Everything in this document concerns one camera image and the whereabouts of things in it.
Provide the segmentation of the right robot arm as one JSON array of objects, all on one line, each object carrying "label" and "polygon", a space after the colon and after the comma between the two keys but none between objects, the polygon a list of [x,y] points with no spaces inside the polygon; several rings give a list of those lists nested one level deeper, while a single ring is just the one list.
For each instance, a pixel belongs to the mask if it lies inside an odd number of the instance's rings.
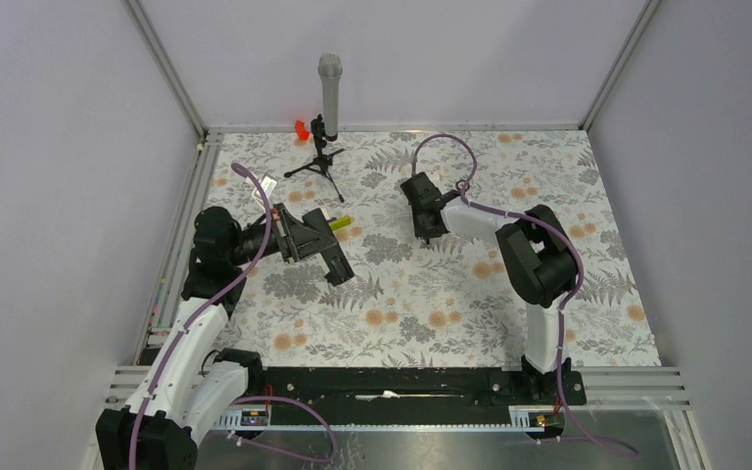
[{"label": "right robot arm", "polygon": [[524,394],[537,403],[550,401],[561,390],[566,360],[560,309],[577,289],[581,267],[555,213],[544,205],[514,213],[470,202],[458,190],[441,192],[423,172],[400,189],[416,237],[429,242],[460,234],[497,245],[509,282],[527,305]]}]

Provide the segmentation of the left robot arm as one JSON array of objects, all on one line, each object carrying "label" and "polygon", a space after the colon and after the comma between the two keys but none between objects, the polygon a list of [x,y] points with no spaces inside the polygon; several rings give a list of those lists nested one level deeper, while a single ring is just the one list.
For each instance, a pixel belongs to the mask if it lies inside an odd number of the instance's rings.
[{"label": "left robot arm", "polygon": [[202,383],[195,383],[261,259],[279,255],[297,262],[320,256],[331,285],[353,278],[320,209],[295,218],[276,204],[241,226],[227,209],[210,207],[196,216],[194,228],[181,302],[164,345],[122,408],[106,409],[97,420],[106,469],[192,469],[200,443],[227,407],[261,396],[265,379],[256,352],[220,352]]}]

